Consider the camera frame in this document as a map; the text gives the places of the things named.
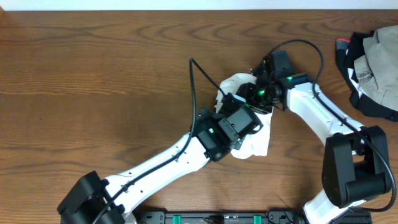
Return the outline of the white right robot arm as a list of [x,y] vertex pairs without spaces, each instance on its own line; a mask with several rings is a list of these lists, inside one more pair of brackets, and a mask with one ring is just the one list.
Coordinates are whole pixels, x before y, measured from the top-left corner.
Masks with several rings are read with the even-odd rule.
[[253,74],[237,73],[237,94],[257,113],[270,117],[273,107],[301,117],[325,147],[322,190],[307,202],[298,221],[336,223],[350,212],[377,212],[364,202],[391,193],[397,186],[389,165],[385,132],[379,126],[365,127],[342,112],[306,73],[295,73],[287,53],[266,57]]

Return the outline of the white t-shirt with black stripes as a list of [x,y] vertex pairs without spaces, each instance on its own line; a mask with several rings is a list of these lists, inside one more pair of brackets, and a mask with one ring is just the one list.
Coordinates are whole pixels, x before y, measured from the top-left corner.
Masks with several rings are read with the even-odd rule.
[[[249,73],[236,73],[220,83],[220,88],[226,93],[236,94],[241,85],[246,83],[255,84],[256,77]],[[248,134],[244,138],[240,149],[232,149],[231,154],[237,159],[247,159],[251,156],[267,156],[269,141],[271,137],[271,119],[273,110],[267,114],[254,111],[254,114],[263,124],[261,130],[255,134]]]

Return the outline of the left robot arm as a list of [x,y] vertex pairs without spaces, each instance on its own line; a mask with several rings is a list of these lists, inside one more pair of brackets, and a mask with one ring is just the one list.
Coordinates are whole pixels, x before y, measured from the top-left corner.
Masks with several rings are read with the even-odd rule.
[[202,108],[189,133],[142,164],[100,179],[81,177],[57,207],[61,223],[136,223],[133,214],[144,200],[178,178],[217,162],[239,149],[263,124],[244,98],[227,94],[220,112]]

